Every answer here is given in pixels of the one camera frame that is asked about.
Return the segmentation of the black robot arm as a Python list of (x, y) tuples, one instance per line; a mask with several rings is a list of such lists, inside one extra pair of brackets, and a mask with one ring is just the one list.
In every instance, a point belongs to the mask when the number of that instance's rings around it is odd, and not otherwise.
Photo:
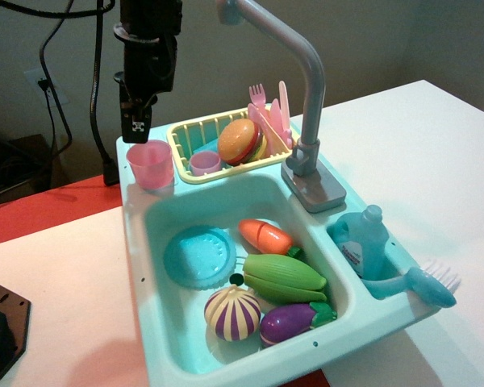
[(123, 141), (144, 144), (158, 95), (173, 89), (177, 36), (181, 32), (181, 1), (121, 1), (115, 38), (123, 43), (119, 85)]

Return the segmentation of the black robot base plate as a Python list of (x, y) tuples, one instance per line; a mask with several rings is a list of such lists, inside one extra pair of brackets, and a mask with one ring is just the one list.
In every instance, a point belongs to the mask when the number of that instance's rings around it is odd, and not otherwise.
[(25, 352), (31, 302), (0, 285), (0, 380)]

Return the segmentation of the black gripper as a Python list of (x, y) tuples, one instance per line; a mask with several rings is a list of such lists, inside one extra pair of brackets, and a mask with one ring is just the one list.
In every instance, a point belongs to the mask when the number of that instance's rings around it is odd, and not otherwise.
[(157, 95), (173, 89), (177, 39), (169, 31), (140, 37), (130, 34), (121, 23), (114, 25), (114, 35), (123, 43), (123, 69), (114, 75), (119, 84), (122, 137), (133, 144), (145, 144)]

